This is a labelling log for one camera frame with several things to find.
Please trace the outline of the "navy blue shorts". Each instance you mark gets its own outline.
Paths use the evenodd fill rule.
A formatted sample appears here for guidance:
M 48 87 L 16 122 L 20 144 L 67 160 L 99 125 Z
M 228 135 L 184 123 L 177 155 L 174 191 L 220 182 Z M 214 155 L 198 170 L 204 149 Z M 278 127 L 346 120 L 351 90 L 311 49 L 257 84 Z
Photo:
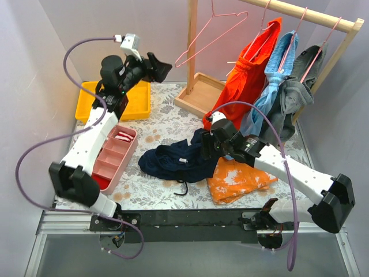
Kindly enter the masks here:
M 212 178 L 219 159 L 202 157 L 203 134 L 208 134 L 208 131 L 200 128 L 194 132 L 189 143 L 184 139 L 146 151 L 138 161 L 141 171 L 159 179 L 184 184 Z

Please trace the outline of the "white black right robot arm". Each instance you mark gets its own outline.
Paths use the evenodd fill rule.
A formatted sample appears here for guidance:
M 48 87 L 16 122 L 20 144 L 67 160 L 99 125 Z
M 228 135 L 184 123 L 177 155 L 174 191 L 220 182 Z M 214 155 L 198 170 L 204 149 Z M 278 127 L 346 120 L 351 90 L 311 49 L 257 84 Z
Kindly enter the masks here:
M 333 177 L 305 166 L 255 135 L 244 136 L 221 112 L 210 116 L 210 130 L 201 135 L 204 159 L 229 155 L 235 161 L 264 171 L 279 180 L 292 183 L 305 199 L 268 200 L 251 218 L 257 228 L 274 229 L 280 223 L 314 223 L 336 234 L 356 204 L 351 179 L 339 174 Z

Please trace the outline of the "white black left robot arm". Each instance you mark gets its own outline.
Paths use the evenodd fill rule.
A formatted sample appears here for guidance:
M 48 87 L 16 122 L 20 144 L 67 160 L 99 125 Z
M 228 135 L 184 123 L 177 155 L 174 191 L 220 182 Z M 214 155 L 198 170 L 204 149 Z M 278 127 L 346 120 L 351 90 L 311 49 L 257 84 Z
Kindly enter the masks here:
M 116 212 L 117 204 L 102 194 L 92 178 L 93 166 L 128 104 L 127 93 L 141 80 L 162 83 L 171 69 L 171 64 L 160 62 L 153 53 L 148 53 L 147 58 L 128 55 L 124 61 L 117 55 L 105 57 L 95 89 L 103 101 L 93 102 L 83 133 L 61 162 L 49 167 L 56 195 L 104 215 L 103 224 L 111 231 L 122 226 L 123 218 Z

